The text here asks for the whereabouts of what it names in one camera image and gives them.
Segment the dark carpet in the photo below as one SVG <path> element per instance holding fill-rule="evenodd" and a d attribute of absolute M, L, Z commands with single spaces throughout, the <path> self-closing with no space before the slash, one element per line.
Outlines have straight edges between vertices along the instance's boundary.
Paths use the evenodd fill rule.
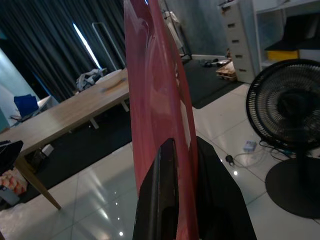
<path fill-rule="evenodd" d="M 192 106 L 201 109 L 214 100 L 242 85 L 239 81 L 229 81 L 216 75 L 217 67 L 203 67 L 202 61 L 190 60 L 184 65 Z"/>
<path fill-rule="evenodd" d="M 130 112 L 125 112 L 121 105 L 94 119 L 99 129 L 89 127 L 88 122 L 51 143 L 54 151 L 35 174 L 47 189 L 132 141 Z M 20 195 L 20 203 L 26 203 L 38 195 L 39 192 L 29 184 L 27 191 Z"/>

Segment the black fan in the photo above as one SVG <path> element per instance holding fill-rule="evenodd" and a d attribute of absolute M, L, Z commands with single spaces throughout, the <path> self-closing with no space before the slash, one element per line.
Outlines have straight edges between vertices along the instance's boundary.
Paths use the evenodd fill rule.
<path fill-rule="evenodd" d="M 286 211 L 320 218 L 320 63 L 285 60 L 264 69 L 246 98 L 249 121 L 262 141 L 295 153 L 275 165 L 265 179 L 270 198 Z"/>

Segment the glossy floor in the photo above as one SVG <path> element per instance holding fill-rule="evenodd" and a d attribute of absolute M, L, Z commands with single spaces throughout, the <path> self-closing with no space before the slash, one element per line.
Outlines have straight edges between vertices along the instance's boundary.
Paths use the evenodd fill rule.
<path fill-rule="evenodd" d="M 197 135 L 211 143 L 224 160 L 242 153 L 247 140 L 259 141 L 246 116 L 247 85 L 194 109 Z M 267 172 L 278 163 L 269 152 L 223 164 L 239 185 L 258 240 L 318 240 L 320 220 L 292 215 L 279 208 L 265 188 Z M 61 204 L 57 211 L 43 196 L 0 212 L 7 240 L 132 239 L 137 191 L 133 152 L 128 144 L 49 190 Z"/>

